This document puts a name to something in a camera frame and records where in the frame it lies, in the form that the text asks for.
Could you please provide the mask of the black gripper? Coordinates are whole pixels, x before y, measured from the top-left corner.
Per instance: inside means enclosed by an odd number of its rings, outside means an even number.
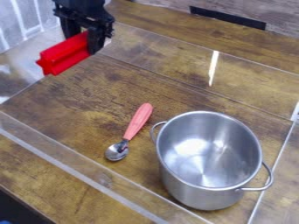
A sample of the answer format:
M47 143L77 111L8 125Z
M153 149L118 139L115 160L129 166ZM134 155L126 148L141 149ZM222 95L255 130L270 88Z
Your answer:
M89 53L94 55L114 37L114 16L106 9L107 0L53 0L54 15L61 18L65 38L81 33L81 28L89 29Z

